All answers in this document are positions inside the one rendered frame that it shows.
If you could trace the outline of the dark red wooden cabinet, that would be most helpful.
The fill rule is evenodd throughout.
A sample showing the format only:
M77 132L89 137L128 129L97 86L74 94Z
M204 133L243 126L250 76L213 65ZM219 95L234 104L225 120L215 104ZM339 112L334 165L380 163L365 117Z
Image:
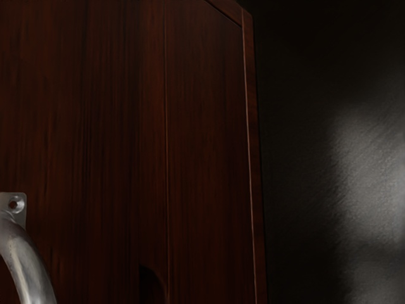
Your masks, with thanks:
M252 16L0 0L0 192L44 304L268 304Z

